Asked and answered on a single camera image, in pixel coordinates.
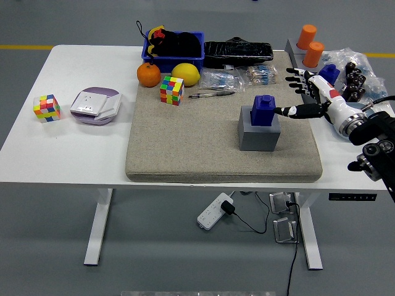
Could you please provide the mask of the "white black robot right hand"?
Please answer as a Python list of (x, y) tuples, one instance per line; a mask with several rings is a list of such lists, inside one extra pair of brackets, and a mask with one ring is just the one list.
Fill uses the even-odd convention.
[(300, 68), (287, 68), (286, 71), (292, 74), (286, 81), (295, 93), (308, 95), (315, 102), (275, 107), (275, 114), (293, 119), (325, 117), (344, 137), (349, 136), (354, 123), (365, 118), (360, 110), (347, 105), (340, 93), (322, 76)]

